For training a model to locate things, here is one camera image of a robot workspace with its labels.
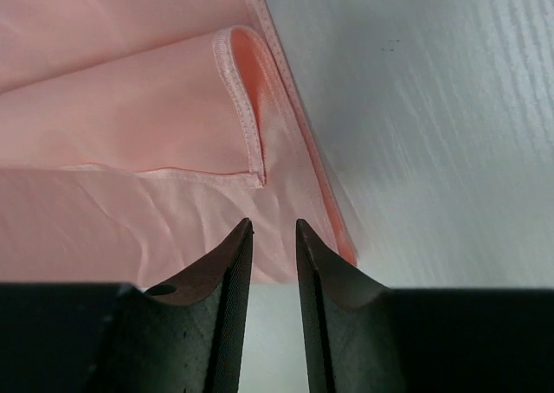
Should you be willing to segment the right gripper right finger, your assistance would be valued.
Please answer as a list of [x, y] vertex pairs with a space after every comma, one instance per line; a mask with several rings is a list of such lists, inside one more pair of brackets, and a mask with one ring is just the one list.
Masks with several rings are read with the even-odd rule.
[[553, 292], [391, 289], [296, 223], [312, 392], [550, 392]]

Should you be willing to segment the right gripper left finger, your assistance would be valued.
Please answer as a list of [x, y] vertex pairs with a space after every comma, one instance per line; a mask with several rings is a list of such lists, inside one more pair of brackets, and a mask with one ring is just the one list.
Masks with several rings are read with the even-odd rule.
[[252, 257], [253, 225], [244, 219], [147, 290], [2, 284], [2, 391], [237, 391]]

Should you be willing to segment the pink satin napkin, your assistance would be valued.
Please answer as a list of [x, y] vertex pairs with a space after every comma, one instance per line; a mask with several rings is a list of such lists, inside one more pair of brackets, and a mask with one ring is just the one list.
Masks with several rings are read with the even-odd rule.
[[265, 0], [1, 0], [1, 277], [149, 287], [254, 226], [356, 260]]

